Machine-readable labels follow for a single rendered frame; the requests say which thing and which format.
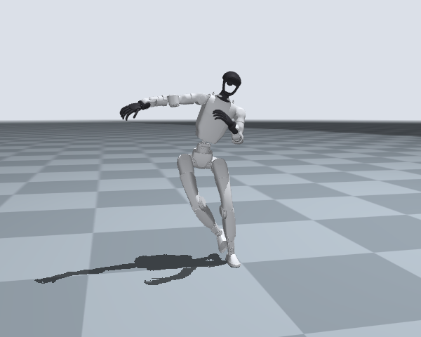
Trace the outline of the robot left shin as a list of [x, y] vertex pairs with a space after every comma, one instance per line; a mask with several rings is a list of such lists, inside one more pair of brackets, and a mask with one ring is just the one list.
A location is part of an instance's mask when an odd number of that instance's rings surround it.
[[227, 217], [222, 218], [222, 226], [224, 230], [224, 234], [227, 240], [227, 250], [228, 255], [230, 253], [234, 253], [234, 238], [236, 236], [236, 221], [234, 216], [234, 207], [233, 210], [227, 212]]

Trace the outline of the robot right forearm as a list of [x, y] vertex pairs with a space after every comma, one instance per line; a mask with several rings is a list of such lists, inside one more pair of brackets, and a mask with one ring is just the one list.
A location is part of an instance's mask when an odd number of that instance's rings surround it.
[[[171, 94], [171, 95], [176, 95], [176, 94]], [[162, 95], [162, 96], [143, 98], [142, 101], [144, 104], [150, 103], [150, 107], [167, 106], [168, 96], [171, 96], [171, 95]]]

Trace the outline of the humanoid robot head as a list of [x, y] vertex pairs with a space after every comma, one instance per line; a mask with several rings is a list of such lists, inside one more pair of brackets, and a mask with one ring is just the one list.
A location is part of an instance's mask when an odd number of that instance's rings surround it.
[[[241, 85], [241, 78], [240, 76], [236, 73], [236, 72], [226, 72], [223, 75], [223, 84], [222, 84], [222, 91], [220, 93], [220, 95], [222, 97], [219, 97], [219, 99], [229, 103], [229, 96], [233, 95], [237, 89], [239, 88], [239, 86]], [[227, 85], [231, 86], [232, 84], [236, 86], [236, 88], [234, 89], [234, 91], [232, 93], [228, 93], [225, 91], [225, 83], [227, 82]]]

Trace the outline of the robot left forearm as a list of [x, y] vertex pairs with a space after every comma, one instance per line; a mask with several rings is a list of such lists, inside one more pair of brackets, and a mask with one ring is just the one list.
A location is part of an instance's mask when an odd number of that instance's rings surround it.
[[239, 125], [237, 124], [236, 125], [236, 127], [235, 127], [236, 129], [237, 129], [237, 131], [238, 131], [238, 133], [237, 134], [233, 134], [231, 131], [230, 131], [230, 133], [231, 133], [231, 136], [232, 136], [232, 140], [234, 141], [234, 143], [236, 143], [236, 144], [239, 144], [239, 143], [243, 143], [243, 134], [241, 134], [239, 131]]

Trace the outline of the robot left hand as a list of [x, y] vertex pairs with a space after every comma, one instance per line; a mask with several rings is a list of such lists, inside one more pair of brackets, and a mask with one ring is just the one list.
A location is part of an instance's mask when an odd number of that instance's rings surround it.
[[222, 110], [214, 110], [213, 111], [213, 114], [214, 114], [213, 115], [214, 117], [215, 116], [218, 116], [215, 119], [221, 119], [221, 120], [223, 120], [226, 123], [226, 125], [228, 125], [228, 129], [233, 134], [237, 134], [238, 133], [237, 129], [235, 128], [236, 127], [236, 122], [232, 121], [225, 112], [223, 112]]

